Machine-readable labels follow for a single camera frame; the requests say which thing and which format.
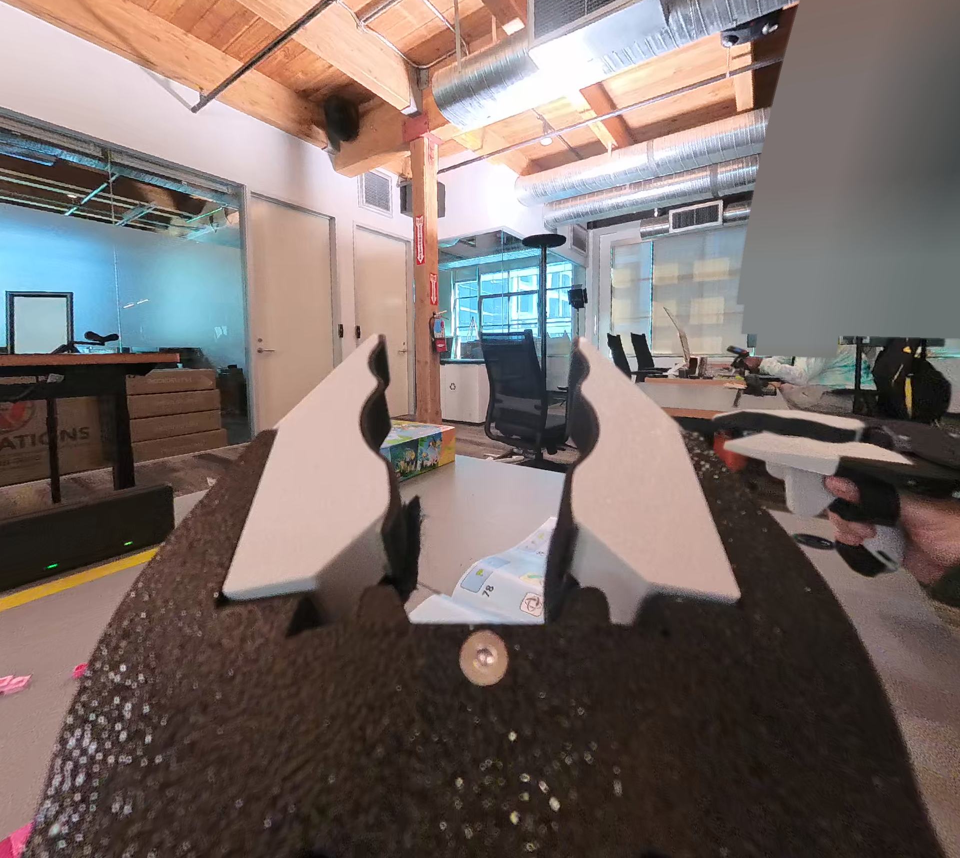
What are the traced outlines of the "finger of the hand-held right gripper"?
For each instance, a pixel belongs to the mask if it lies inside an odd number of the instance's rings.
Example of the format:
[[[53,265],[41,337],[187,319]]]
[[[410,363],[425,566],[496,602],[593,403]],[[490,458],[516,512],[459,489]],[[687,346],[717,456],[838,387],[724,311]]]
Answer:
[[[897,472],[914,468],[905,456],[875,444],[826,443],[771,432],[730,440],[726,449],[762,461],[771,475],[783,480],[788,510],[806,517],[821,515],[834,501],[824,480],[839,475],[842,460],[874,462]]]
[[[884,444],[883,430],[854,417],[800,410],[735,410],[711,419],[715,432],[731,440],[756,436],[803,439],[824,444]]]

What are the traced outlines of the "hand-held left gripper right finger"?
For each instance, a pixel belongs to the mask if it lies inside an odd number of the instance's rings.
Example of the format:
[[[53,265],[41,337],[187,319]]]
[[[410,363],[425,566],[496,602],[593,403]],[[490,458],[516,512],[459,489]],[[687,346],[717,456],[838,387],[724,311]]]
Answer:
[[[646,600],[675,595],[734,605],[740,588],[683,433],[597,348],[571,349],[568,468],[549,544],[549,620],[576,588],[630,625]]]

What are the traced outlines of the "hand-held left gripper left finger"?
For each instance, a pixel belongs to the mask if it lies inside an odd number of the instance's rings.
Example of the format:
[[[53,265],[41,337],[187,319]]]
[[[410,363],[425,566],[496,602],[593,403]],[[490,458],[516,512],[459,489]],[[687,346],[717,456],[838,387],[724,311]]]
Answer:
[[[406,604],[421,552],[418,499],[404,504],[380,449],[392,422],[386,338],[368,337],[273,428],[222,593],[251,602],[308,595],[322,621],[354,614],[363,592]]]

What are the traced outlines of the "colourful lego box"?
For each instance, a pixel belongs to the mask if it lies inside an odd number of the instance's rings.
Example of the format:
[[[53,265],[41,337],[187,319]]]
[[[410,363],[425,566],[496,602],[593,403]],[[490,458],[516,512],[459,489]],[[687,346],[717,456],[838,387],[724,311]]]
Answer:
[[[392,420],[379,451],[398,480],[409,480],[455,461],[456,429],[453,425]]]

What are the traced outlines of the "lego instruction booklet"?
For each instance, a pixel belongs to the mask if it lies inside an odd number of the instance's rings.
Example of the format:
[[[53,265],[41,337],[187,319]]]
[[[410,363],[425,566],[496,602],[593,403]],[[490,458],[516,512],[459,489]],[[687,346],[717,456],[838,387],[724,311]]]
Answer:
[[[435,594],[409,613],[414,624],[541,625],[545,578],[556,517],[505,551],[474,563],[450,595]]]

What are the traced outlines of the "person's right hand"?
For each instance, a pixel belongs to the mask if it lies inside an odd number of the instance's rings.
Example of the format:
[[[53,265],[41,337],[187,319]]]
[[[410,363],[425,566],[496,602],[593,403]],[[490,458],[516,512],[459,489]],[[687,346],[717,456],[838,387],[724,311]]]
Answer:
[[[825,488],[837,499],[859,505],[858,486],[851,480],[831,476]],[[902,567],[927,590],[942,582],[959,565],[958,500],[899,492],[899,519],[905,532]],[[870,522],[850,521],[834,512],[827,513],[834,539],[857,547],[872,540],[876,527]]]

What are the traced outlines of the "stack of cardboard boxes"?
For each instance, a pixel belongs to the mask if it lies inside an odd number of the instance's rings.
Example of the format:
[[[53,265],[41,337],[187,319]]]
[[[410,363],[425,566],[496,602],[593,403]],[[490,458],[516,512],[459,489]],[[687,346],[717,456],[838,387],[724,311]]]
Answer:
[[[126,379],[132,454],[137,464],[229,444],[217,372],[155,369]]]

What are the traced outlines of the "open laptop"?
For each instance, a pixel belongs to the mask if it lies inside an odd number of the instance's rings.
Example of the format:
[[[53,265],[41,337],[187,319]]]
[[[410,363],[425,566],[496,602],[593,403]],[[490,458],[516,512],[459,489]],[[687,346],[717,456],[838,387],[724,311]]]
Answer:
[[[683,359],[683,374],[685,377],[692,379],[696,377],[699,362],[697,357],[691,353],[689,337],[670,309],[666,305],[662,305],[661,308],[677,332],[681,349],[680,351]]]

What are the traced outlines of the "white door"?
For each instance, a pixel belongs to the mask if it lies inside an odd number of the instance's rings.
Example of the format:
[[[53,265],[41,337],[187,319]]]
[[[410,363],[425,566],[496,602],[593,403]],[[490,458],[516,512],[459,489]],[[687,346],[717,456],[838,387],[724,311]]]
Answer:
[[[390,384],[387,404],[392,418],[411,413],[413,391],[411,320],[412,281],[409,246],[380,231],[354,230],[354,300],[361,338],[386,340]]]
[[[333,369],[331,218],[253,194],[246,212],[255,427],[273,427]]]

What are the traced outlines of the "black charging box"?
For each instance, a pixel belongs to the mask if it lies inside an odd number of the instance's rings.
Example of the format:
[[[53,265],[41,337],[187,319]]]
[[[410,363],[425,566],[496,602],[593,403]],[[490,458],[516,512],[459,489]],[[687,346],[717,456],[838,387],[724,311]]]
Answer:
[[[1,522],[1,590],[162,544],[175,527],[170,485],[56,504]]]

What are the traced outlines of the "large printed cardboard box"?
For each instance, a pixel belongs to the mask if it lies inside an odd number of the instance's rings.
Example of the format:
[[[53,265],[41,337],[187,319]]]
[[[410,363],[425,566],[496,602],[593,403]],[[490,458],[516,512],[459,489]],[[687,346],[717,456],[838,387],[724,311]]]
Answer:
[[[22,400],[1,404],[1,485],[49,478],[47,402]],[[111,462],[110,437],[101,428],[100,402],[95,397],[60,399],[57,412],[57,460],[67,475]]]

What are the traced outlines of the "black disc floor lamp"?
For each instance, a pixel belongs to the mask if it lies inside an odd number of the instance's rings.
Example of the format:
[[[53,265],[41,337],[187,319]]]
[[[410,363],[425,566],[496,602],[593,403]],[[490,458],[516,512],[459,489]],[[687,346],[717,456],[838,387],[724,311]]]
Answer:
[[[529,235],[522,242],[528,249],[537,251],[537,332],[543,342],[546,341],[548,330],[548,292],[549,292],[549,261],[550,252],[566,243],[565,236],[555,231],[545,231]]]

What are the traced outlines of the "black round speaker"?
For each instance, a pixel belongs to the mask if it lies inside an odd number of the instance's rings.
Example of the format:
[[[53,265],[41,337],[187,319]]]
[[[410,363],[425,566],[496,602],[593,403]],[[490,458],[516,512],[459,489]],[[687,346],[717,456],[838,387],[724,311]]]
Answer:
[[[344,143],[354,142],[361,128],[359,104],[350,97],[331,93],[321,103],[324,130],[330,147],[339,150]]]

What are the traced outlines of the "duct vent grille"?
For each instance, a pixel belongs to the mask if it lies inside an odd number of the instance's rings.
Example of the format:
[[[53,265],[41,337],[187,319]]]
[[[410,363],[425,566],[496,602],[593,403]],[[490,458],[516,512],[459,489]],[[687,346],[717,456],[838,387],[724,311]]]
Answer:
[[[675,207],[668,212],[668,233],[678,234],[724,224],[724,203],[721,200]]]

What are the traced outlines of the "wall vent grille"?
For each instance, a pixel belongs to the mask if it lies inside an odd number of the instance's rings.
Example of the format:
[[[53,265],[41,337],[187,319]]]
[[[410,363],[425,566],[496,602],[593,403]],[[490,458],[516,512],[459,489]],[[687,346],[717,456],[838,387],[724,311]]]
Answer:
[[[357,178],[358,204],[379,215],[393,214],[395,181],[389,173],[371,170]]]

